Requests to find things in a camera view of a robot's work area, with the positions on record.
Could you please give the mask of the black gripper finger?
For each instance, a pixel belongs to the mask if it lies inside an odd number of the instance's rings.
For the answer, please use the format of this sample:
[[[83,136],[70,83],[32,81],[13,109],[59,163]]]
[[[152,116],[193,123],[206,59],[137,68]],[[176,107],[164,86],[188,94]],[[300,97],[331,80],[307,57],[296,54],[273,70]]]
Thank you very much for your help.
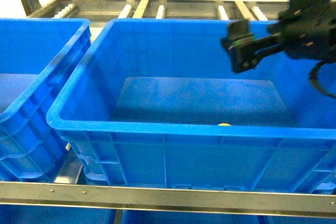
[[[280,33],[256,39],[250,30],[250,22],[241,19],[228,24],[227,36],[220,43],[230,57],[232,71],[242,73],[249,71],[266,57],[283,51]]]

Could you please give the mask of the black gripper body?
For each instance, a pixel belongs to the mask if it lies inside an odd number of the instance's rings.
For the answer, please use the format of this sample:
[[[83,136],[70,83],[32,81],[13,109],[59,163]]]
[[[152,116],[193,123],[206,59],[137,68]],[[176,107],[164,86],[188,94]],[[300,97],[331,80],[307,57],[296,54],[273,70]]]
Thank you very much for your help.
[[[335,60],[335,2],[289,0],[270,34],[280,33],[284,51],[292,59]]]

